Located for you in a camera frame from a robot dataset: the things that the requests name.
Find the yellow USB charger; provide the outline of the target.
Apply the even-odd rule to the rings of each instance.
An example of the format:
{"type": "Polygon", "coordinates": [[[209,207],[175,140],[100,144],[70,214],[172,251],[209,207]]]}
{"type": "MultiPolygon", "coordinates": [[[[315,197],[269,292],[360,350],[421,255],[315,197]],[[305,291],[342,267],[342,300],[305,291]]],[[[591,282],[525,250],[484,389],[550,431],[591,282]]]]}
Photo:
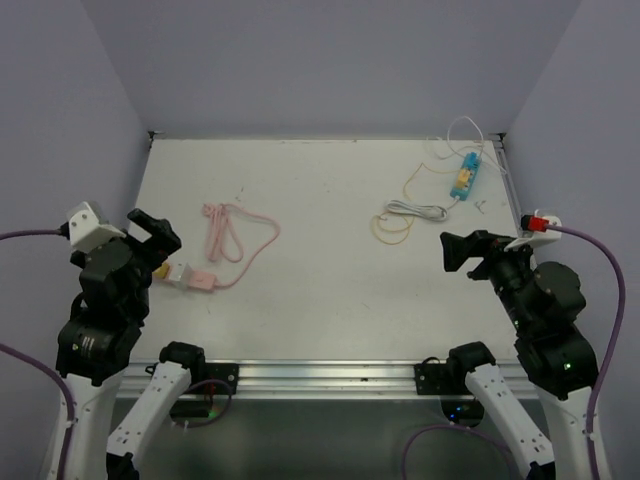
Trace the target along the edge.
{"type": "Polygon", "coordinates": [[[158,269],[153,272],[153,275],[157,278],[164,279],[170,272],[170,265],[163,263],[158,269]]]}

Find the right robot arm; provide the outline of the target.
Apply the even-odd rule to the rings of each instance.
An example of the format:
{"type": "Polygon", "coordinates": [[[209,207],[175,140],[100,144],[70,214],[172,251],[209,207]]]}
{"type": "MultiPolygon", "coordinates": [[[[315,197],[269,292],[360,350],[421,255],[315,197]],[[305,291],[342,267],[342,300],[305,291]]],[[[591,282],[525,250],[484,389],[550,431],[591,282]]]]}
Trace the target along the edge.
{"type": "Polygon", "coordinates": [[[480,401],[526,479],[609,479],[612,471],[601,437],[598,397],[606,370],[576,320],[586,307],[578,274],[570,267],[533,262],[536,246],[559,239],[564,228],[532,228],[521,238],[477,230],[466,237],[440,236],[443,266],[468,272],[493,286],[515,329],[517,360],[541,402],[549,432],[536,426],[488,347],[473,342],[452,349],[445,379],[451,389],[480,401]]]}

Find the blue power strip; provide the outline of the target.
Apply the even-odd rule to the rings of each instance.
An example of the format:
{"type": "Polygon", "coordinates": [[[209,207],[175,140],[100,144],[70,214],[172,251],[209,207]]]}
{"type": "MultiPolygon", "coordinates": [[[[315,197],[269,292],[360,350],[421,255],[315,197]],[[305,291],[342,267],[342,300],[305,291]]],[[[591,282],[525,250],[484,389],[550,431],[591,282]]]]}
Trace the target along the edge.
{"type": "Polygon", "coordinates": [[[482,160],[477,153],[468,153],[450,190],[450,196],[465,201],[474,185],[482,160]]]}

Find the white Honor charger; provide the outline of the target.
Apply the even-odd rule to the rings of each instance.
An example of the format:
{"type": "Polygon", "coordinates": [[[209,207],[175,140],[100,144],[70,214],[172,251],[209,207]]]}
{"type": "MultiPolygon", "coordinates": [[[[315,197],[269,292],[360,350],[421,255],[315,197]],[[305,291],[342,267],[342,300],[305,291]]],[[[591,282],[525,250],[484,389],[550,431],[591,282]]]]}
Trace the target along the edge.
{"type": "Polygon", "coordinates": [[[167,281],[172,285],[186,289],[190,285],[193,269],[188,263],[172,264],[167,275],[167,281]]]}

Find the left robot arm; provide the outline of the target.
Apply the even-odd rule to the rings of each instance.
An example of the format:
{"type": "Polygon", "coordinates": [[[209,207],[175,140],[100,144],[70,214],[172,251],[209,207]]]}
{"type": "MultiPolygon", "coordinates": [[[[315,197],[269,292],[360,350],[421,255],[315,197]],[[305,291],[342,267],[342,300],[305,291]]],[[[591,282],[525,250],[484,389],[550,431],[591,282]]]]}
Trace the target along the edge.
{"type": "Polygon", "coordinates": [[[149,314],[154,271],[181,240],[165,219],[134,209],[128,219],[148,233],[140,241],[83,202],[61,227],[80,269],[81,291],[61,329],[55,380],[60,410],[51,439],[48,479],[136,479],[151,437],[176,400],[208,379],[202,348],[172,342],[133,410],[112,428],[117,393],[149,314]]]}

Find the pink power strip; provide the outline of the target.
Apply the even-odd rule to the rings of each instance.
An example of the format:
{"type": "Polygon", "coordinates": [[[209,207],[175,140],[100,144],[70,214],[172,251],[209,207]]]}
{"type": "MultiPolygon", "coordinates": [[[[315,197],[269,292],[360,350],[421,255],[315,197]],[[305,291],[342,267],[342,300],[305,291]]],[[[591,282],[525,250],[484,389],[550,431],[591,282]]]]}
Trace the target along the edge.
{"type": "Polygon", "coordinates": [[[186,289],[212,292],[216,286],[216,276],[203,271],[193,271],[190,285],[186,289]]]}

